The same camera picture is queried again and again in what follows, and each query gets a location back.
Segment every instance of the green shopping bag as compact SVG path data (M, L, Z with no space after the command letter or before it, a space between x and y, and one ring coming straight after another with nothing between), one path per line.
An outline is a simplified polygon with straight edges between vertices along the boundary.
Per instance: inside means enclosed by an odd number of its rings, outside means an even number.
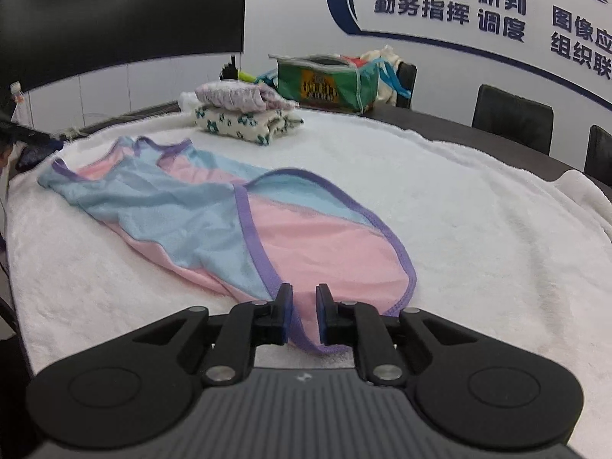
M278 93L287 99L360 114L376 99L379 68L374 62L340 55L270 58L278 62Z

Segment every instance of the blue and pink tank top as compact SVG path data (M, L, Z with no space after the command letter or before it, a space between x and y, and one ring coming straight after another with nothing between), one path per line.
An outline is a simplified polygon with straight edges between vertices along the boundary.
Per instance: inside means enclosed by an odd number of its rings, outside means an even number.
M371 211L302 169L269 171L190 140L161 146L121 137L102 159L70 170L56 159L39 184L118 233L142 255L239 302L293 285L290 339L317 353L315 288L395 316L416 275L406 249Z

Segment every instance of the white blanket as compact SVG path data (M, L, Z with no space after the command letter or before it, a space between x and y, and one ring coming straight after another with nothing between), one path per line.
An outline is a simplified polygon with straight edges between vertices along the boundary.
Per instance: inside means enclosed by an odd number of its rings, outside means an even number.
M247 163L309 169L371 208L400 237L417 272L412 305L568 367L585 405L570 444L610 456L612 204L577 171L555 183L471 148L356 117L301 111L301 130L271 146L200 133L185 114L109 128L67 146L71 167L120 135L191 137ZM148 262L108 228L36 182L10 184L8 251L23 337L35 371L191 305L233 301ZM347 366L265 347L258 365Z

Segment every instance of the plastic bottle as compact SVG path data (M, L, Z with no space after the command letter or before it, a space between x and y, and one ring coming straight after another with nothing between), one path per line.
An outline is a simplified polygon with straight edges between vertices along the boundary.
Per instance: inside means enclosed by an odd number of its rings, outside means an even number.
M21 91L21 84L19 82L14 82L10 85L10 94L13 96L16 105L12 121L22 126L31 127L30 109L28 108L26 97Z

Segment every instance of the purple hem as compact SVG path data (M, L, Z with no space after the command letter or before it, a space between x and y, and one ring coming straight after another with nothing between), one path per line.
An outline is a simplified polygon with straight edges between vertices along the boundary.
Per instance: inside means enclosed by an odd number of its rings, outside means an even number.
M261 244L261 239L259 238L259 234L257 232L257 228L255 227L255 223L253 222L253 216L251 214L248 188L257 184L257 182L261 181L266 177L277 176L281 174L300 177L307 181L313 182L316 185L319 185L320 187L327 190L333 197L337 198L340 202L346 205L348 208L368 219L372 226L383 234L383 236L387 239L387 241L395 250L400 265L408 276L408 287L406 288L406 291L404 292L402 298L400 298L400 300L398 300L393 307L384 312L385 316L397 316L399 312L406 305L408 305L408 302L412 297L412 293L414 293L414 288L416 287L417 281L414 266L412 265L410 257L408 256L408 252L406 252L406 249L402 245L402 242L400 242L399 238L393 233L393 231L391 231L391 229L371 210L365 208L359 202L354 200L350 195L346 194L344 191L342 191L340 188L338 188L336 185L334 185L327 179L321 176L317 176L314 173L304 171L303 169L278 169L276 171L269 171L268 173L265 173L262 176L251 180L245 185L233 185L234 194L236 197L236 205L238 208L238 217L240 219L241 227L243 228L243 235L244 240L247 244L247 249L249 250L249 254L251 255L253 263L255 264L255 269L259 273L259 276L261 277L265 288L272 296L272 298L276 298L278 288L280 288L282 280L274 269L272 263L270 262L270 259L265 253L263 245ZM293 342L296 343L299 348L317 352L319 354L335 354L347 349L346 347L340 345L315 345L306 336L306 333L304 331L304 325L302 324L302 319L296 310L293 311L293 315L291 318L290 338L293 340Z
M164 156L176 155L177 153L181 153L184 149L192 145L192 141L190 139L185 139L181 141L180 143L175 143L174 145L158 145L151 138L148 138L146 136L140 136L139 138L136 139L136 141L133 142L133 145L132 145L135 156L139 156L142 150L140 145L143 142L147 143L151 148L161 152L160 158ZM104 160L107 157L110 157L113 154L113 152L117 150L117 148L120 146L119 143L120 143L120 139L118 139L111 146L110 150L106 152L106 155L104 155L103 157L100 157L98 160L92 163L95 164L97 162L100 162L101 160ZM68 168L68 166L66 166L66 162L64 162L62 158L55 159L51 163L51 169L54 170L56 173L61 174L62 176L65 176L72 181L82 181L82 182L94 181L91 179L84 178L83 176L75 173L74 171L71 171Z

